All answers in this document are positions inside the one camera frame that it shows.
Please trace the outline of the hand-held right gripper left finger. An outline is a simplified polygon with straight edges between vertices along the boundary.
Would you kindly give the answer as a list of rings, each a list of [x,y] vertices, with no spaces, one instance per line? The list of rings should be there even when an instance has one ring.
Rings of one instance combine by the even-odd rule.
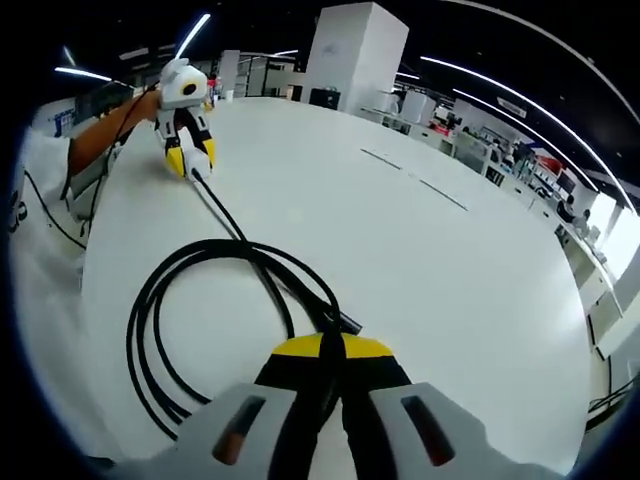
[[[335,332],[276,347],[251,383],[214,398],[149,462],[152,479],[305,479],[338,399],[345,347]]]

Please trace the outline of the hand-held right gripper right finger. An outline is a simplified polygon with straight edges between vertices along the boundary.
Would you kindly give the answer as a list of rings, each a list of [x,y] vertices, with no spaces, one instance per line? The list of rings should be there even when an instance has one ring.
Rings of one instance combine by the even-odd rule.
[[[360,479],[557,479],[490,445],[484,424],[377,340],[345,334],[342,424]]]

